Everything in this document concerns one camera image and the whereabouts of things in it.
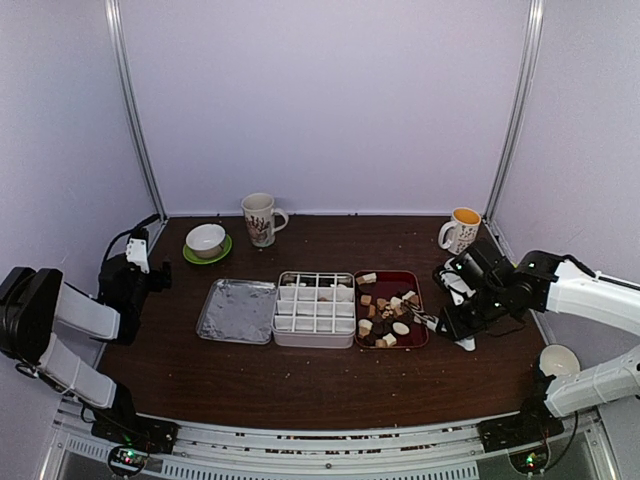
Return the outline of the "white metal tongs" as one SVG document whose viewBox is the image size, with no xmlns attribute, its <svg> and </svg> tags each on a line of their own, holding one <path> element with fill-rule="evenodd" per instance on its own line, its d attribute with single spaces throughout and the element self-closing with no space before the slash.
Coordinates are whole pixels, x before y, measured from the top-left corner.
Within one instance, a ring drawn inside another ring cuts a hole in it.
<svg viewBox="0 0 640 480">
<path fill-rule="evenodd" d="M 473 352 L 476 350 L 476 342 L 473 336 L 464 339 L 455 339 L 447 330 L 444 321 L 440 320 L 437 316 L 425 313 L 421 308 L 409 301 L 404 301 L 402 305 L 413 316 L 413 320 L 415 322 L 424 325 L 428 330 L 443 338 L 453 341 L 456 345 L 467 352 Z"/>
</svg>

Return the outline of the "red chocolate tray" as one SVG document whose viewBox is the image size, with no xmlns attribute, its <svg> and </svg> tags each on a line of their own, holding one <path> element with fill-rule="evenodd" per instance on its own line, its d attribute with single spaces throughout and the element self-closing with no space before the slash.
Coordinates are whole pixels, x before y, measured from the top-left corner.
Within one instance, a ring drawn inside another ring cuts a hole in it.
<svg viewBox="0 0 640 480">
<path fill-rule="evenodd" d="M 409 301 L 423 306 L 417 276 L 405 270 L 361 270 L 355 274 L 355 342 L 363 349 L 411 350 L 429 341 L 428 329 L 413 320 L 403 307 Z M 400 336 L 394 322 L 409 326 L 410 333 Z"/>
</svg>

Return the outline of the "lilac bunny tin lid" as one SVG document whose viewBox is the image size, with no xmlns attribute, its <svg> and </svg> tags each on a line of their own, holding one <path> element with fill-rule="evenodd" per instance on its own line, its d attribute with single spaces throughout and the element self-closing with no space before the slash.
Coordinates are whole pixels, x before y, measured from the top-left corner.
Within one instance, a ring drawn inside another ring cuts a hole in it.
<svg viewBox="0 0 640 480">
<path fill-rule="evenodd" d="M 218 279 L 209 290 L 196 334 L 203 340 L 268 344 L 276 297 L 273 282 Z"/>
</svg>

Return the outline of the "lilac tin box with dividers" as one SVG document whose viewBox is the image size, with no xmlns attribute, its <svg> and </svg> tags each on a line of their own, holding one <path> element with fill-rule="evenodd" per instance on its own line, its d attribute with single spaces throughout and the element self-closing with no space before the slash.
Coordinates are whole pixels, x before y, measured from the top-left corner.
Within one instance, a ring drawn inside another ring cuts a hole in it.
<svg viewBox="0 0 640 480">
<path fill-rule="evenodd" d="M 271 329 L 275 343 L 282 347 L 351 347 L 356 332 L 354 276 L 283 272 L 277 282 Z"/>
</svg>

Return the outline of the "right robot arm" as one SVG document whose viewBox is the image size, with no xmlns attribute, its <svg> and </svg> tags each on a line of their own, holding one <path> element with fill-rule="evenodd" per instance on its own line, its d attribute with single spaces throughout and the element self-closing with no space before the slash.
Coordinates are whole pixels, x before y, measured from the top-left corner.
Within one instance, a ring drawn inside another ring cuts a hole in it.
<svg viewBox="0 0 640 480">
<path fill-rule="evenodd" d="M 513 264 L 491 242 L 480 239 L 433 272 L 434 282 L 452 294 L 435 331 L 464 341 L 503 317 L 528 311 L 582 318 L 630 335 L 639 334 L 639 286 L 594 271 L 571 254 L 532 250 Z M 540 403 L 513 419 L 519 440 L 535 440 L 551 424 L 590 407 L 639 392 L 639 349 L 576 373 L 546 373 Z"/>
</svg>

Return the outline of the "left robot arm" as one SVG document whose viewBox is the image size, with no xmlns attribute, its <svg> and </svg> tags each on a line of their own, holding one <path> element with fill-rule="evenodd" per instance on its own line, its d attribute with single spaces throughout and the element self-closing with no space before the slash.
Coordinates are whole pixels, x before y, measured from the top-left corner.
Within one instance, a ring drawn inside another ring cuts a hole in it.
<svg viewBox="0 0 640 480">
<path fill-rule="evenodd" d="M 171 264 L 151 267 L 148 227 L 153 214 L 121 232 L 124 252 L 106 252 L 91 297 L 64 281 L 60 270 L 17 266 L 1 283 L 1 352 L 17 370 L 78 397 L 123 444 L 137 442 L 144 424 L 129 390 L 89 366 L 55 333 L 62 324 L 95 341 L 131 345 L 149 294 L 172 285 Z"/>
</svg>

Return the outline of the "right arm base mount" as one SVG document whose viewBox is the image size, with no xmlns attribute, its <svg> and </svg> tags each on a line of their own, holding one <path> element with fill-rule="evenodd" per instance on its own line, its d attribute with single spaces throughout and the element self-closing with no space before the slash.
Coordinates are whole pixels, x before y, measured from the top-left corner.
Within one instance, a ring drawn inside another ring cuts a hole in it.
<svg viewBox="0 0 640 480">
<path fill-rule="evenodd" d="M 477 426 L 486 453 L 505 450 L 512 468 L 524 475 L 542 474 L 551 466 L 549 440 L 564 432 L 563 422 L 517 414 L 485 420 Z"/>
</svg>

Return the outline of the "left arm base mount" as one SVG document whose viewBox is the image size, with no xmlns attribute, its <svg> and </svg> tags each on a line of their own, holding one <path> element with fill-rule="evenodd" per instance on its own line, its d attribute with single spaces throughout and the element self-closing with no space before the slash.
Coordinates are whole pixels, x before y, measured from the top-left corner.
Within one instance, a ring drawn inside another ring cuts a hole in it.
<svg viewBox="0 0 640 480">
<path fill-rule="evenodd" d="M 138 426 L 138 430 L 125 428 L 100 419 L 91 427 L 94 437 L 114 443 L 106 463 L 118 477 L 131 478 L 140 474 L 154 454 L 172 453 L 180 429 L 174 422 L 147 417 L 140 417 Z"/>
</svg>

